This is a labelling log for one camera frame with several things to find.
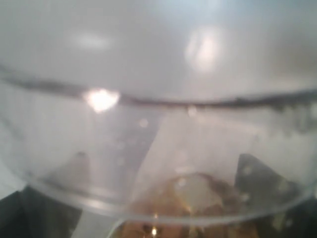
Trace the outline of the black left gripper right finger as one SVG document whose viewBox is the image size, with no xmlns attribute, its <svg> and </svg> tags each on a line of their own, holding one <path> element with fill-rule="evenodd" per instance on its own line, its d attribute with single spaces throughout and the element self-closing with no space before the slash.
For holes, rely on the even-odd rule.
<svg viewBox="0 0 317 238">
<path fill-rule="evenodd" d="M 250 154 L 238 159 L 234 186 L 242 193 L 247 212 L 260 238 L 315 238 L 317 200 L 297 182 L 290 181 Z"/>
</svg>

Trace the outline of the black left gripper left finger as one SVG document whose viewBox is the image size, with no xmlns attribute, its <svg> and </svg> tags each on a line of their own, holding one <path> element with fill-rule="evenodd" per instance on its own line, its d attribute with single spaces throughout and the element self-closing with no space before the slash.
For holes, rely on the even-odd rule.
<svg viewBox="0 0 317 238">
<path fill-rule="evenodd" d="M 89 183 L 90 157 L 84 151 L 63 158 L 22 157 L 9 163 L 24 182 L 0 201 L 2 238 L 84 238 L 85 211 L 75 192 Z"/>
</svg>

